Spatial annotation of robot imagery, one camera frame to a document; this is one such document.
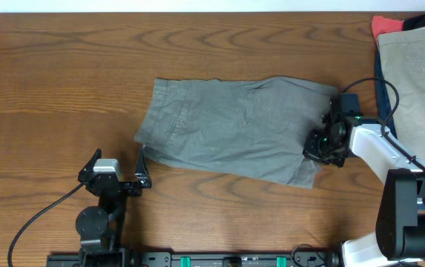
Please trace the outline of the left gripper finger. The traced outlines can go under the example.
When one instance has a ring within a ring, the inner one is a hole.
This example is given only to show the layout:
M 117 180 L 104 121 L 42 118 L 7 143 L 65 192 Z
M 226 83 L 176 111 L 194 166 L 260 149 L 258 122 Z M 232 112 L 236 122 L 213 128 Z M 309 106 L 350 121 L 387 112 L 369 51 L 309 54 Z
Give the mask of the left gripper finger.
M 135 167 L 136 175 L 148 175 L 148 168 L 145 163 L 145 152 L 143 148 L 138 150 L 136 167 Z
M 93 167 L 98 159 L 102 158 L 102 150 L 97 148 L 93 156 L 88 160 L 87 164 L 81 169 L 81 174 L 93 172 Z

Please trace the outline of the grey shorts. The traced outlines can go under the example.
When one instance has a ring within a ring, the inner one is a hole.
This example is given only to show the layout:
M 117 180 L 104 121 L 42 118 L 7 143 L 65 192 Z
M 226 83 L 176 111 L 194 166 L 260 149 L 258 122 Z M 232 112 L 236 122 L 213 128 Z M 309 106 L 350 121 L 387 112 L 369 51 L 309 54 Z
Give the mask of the grey shorts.
M 147 158 L 171 167 L 311 188 L 320 166 L 303 146 L 336 94 L 330 85 L 283 76 L 156 79 L 135 140 Z

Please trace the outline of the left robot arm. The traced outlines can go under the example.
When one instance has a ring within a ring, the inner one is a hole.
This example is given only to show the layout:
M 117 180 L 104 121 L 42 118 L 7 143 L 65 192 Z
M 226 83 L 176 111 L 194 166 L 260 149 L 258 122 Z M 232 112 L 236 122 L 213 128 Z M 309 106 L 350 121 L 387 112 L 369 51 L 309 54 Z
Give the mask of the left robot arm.
M 119 161 L 103 159 L 100 149 L 79 172 L 78 181 L 99 198 L 97 205 L 85 208 L 76 218 L 81 266 L 141 265 L 138 254 L 122 246 L 121 238 L 128 198 L 140 197 L 152 187 L 144 148 L 139 149 L 134 175 L 135 181 L 123 182 Z

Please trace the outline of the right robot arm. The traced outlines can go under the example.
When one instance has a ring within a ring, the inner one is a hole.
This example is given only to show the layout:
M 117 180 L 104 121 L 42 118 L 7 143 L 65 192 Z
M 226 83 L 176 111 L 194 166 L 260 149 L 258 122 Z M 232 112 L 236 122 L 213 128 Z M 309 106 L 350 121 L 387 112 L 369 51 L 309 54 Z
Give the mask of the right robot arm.
M 303 155 L 343 167 L 361 158 L 383 183 L 375 231 L 344 242 L 342 266 L 395 266 L 425 260 L 425 163 L 406 151 L 378 118 L 330 111 L 306 137 Z

